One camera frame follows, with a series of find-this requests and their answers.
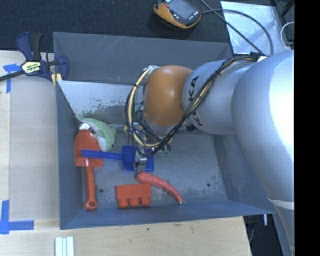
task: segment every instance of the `black carpet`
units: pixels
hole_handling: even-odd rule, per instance
[[[202,11],[199,0],[189,0]],[[214,9],[219,0],[206,0]],[[271,5],[269,0],[233,1]],[[195,28],[172,30],[153,14],[154,0],[7,0],[0,8],[0,50],[16,50],[16,38],[24,32],[41,33],[39,49],[53,53],[53,32],[163,38],[228,43],[228,31],[214,14],[205,14]],[[271,216],[244,218],[253,256],[283,256]]]

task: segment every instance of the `toy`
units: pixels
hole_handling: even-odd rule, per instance
[[[178,201],[180,205],[184,201],[180,193],[172,185],[170,185],[168,182],[166,182],[162,178],[154,176],[150,173],[146,173],[144,171],[139,172],[135,178],[140,183],[151,184],[153,186],[156,186],[158,188],[161,188],[167,191],[170,195],[172,195]]]
[[[108,160],[121,161],[123,169],[126,171],[136,171],[133,167],[136,157],[136,149],[134,146],[124,145],[122,147],[121,153],[114,152],[101,152],[94,150],[82,150],[82,156],[86,158],[100,158]],[[145,172],[153,172],[155,170],[154,156],[148,156],[145,164]]]
[[[86,123],[94,130],[94,137],[98,141],[101,151],[110,151],[115,142],[117,130],[115,127],[110,127],[106,123],[93,118],[85,118],[79,114],[75,114],[75,117],[82,123]]]
[[[81,156],[82,149],[99,150],[99,145],[93,134],[87,130],[82,129],[78,132],[74,141],[74,158],[75,165],[84,167],[85,184],[86,184],[86,201],[83,207],[87,210],[95,210],[98,207],[96,201],[96,184],[93,167],[103,167],[102,159],[87,158]]]
[[[138,207],[140,204],[148,206],[151,203],[150,184],[126,184],[115,186],[115,197],[120,209]]]

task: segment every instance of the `orange toy shovel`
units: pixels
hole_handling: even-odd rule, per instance
[[[102,159],[82,156],[82,150],[100,151],[99,144],[94,135],[87,129],[78,132],[74,141],[75,166],[84,167],[86,184],[86,201],[83,207],[87,210],[95,210],[98,207],[96,201],[96,184],[94,167],[103,167]]]

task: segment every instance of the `cable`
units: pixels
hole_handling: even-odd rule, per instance
[[[144,157],[149,157],[154,155],[160,150],[164,150],[167,148],[170,151],[169,143],[172,141],[173,136],[179,131],[179,129],[186,124],[188,121],[189,116],[194,113],[197,108],[201,105],[201,103],[206,99],[208,96],[212,86],[215,83],[215,80],[231,65],[239,62],[239,61],[257,61],[261,55],[252,53],[251,55],[244,55],[244,56],[235,56],[230,59],[225,60],[222,65],[206,80],[204,85],[200,88],[197,92],[195,97],[193,98],[192,102],[188,105],[186,110],[183,113],[183,116],[180,122],[173,127],[168,134],[166,134],[163,138],[160,138],[156,135],[156,133],[143,121],[141,116],[141,110],[135,112],[135,95],[138,89],[140,82],[147,76],[150,72],[150,68],[148,67],[138,78],[135,85],[132,87],[126,103],[125,103],[125,117],[126,117],[126,125],[129,132],[132,134],[132,144],[135,147],[136,151]],[[133,117],[135,117],[142,127],[142,129],[135,128],[133,125]],[[146,138],[154,139],[155,143],[146,143],[141,135],[144,135]]]
[[[286,26],[290,25],[290,24],[295,24],[294,21],[292,22],[288,22],[287,24],[285,24],[282,28],[281,28],[281,31],[280,31],[280,39],[281,39],[281,43],[282,45],[287,49],[287,50],[292,50],[291,48],[287,47],[287,45],[285,44],[284,42],[284,37],[283,37],[283,33],[284,33],[284,29]]]
[[[273,45],[271,36],[268,33],[268,31],[265,29],[265,27],[259,21],[257,21],[253,17],[251,17],[241,11],[231,10],[231,9],[221,9],[221,8],[220,9],[212,9],[206,2],[204,2],[204,0],[200,0],[200,1],[209,9],[207,11],[203,11],[202,14],[214,13],[219,19],[223,20],[229,27],[231,27],[236,33],[238,33],[245,41],[247,41],[252,47],[254,47],[260,54],[265,55],[256,45],[254,45],[249,39],[247,39],[240,31],[238,31],[233,25],[231,25],[228,21],[226,21],[226,19],[221,17],[217,12],[236,13],[236,14],[242,15],[242,16],[247,17],[250,20],[254,21],[259,27],[262,28],[262,30],[264,31],[264,33],[266,34],[266,36],[268,38],[269,45],[270,45],[270,56],[274,54],[274,45]]]

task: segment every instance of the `blue tape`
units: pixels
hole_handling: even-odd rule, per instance
[[[0,234],[7,235],[10,231],[33,229],[34,220],[9,221],[9,200],[2,201]]]
[[[4,70],[8,72],[8,75],[11,74],[12,72],[17,72],[21,70],[21,67],[18,66],[17,64],[9,64],[9,65],[4,65],[3,66]],[[11,79],[8,79],[6,81],[6,93],[11,92]]]

